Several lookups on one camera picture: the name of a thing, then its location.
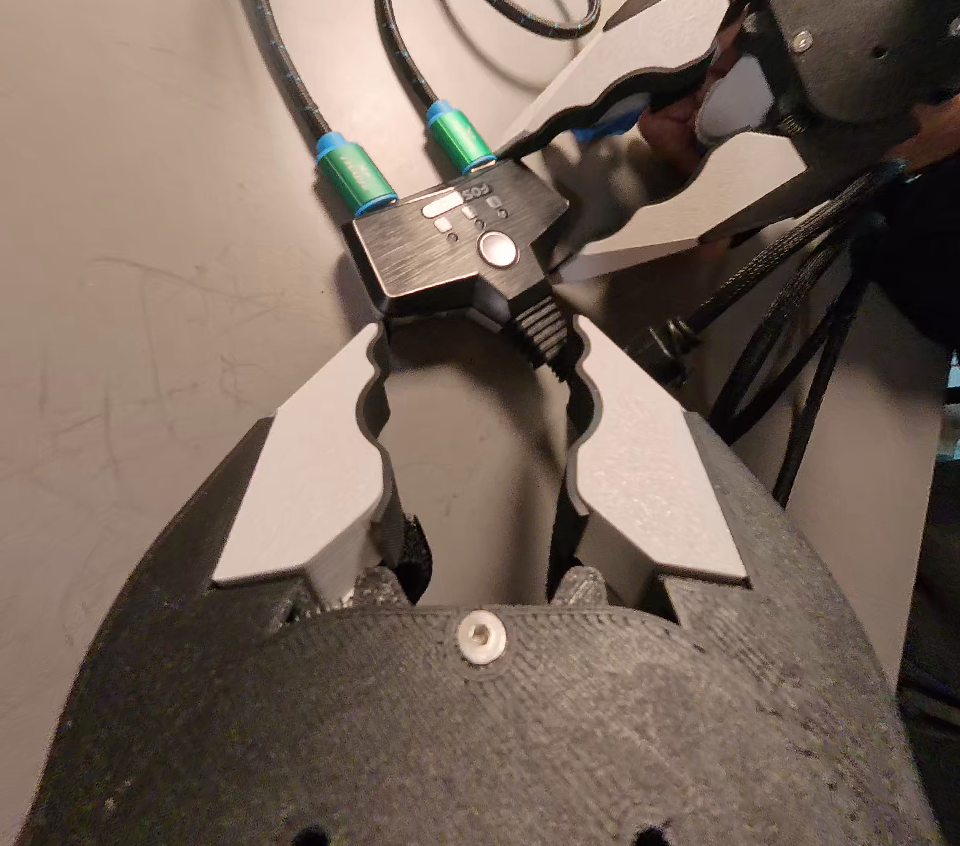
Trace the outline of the person's right hand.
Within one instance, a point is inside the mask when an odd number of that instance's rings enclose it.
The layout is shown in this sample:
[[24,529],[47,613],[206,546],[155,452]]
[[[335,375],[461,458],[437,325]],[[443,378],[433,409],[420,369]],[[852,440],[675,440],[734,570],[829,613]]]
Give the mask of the person's right hand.
[[697,134],[701,99],[687,96],[662,108],[647,108],[638,119],[644,142],[661,160],[684,179],[700,168],[707,147]]

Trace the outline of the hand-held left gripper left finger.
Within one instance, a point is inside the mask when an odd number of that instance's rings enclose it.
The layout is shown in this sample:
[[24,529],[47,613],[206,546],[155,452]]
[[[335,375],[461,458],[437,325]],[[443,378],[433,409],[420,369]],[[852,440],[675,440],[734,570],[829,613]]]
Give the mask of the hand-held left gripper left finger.
[[306,578],[325,604],[402,562],[406,517],[380,436],[391,410],[383,324],[364,327],[277,408],[212,582]]

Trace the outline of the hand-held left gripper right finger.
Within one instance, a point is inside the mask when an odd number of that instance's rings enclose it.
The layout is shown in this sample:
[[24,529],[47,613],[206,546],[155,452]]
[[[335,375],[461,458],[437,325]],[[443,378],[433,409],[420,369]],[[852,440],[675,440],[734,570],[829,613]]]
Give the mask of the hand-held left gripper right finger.
[[578,565],[617,596],[644,596],[661,576],[749,587],[689,413],[585,316],[566,352],[570,444],[548,595]]

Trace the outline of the black hdmi switch box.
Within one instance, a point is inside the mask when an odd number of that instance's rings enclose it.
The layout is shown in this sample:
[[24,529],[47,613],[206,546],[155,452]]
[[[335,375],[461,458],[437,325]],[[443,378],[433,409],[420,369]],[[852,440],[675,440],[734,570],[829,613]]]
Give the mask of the black hdmi switch box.
[[344,237],[386,318],[473,316],[564,382],[570,323],[549,272],[569,208],[527,165],[498,160],[357,217]]

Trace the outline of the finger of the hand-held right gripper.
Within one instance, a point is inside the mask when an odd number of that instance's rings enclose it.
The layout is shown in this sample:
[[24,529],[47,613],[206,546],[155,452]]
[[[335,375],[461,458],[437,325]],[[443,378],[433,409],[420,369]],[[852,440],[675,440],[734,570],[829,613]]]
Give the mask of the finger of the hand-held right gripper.
[[695,86],[714,58],[731,0],[660,0],[594,36],[506,130],[521,159],[571,133],[590,143],[631,130],[656,98]]
[[[704,100],[698,124],[760,125],[774,97],[759,60],[740,58]],[[771,193],[807,172],[791,139],[765,132],[727,135],[674,197],[643,206],[611,236],[588,243],[558,268],[558,280],[578,284],[640,266],[706,241]]]

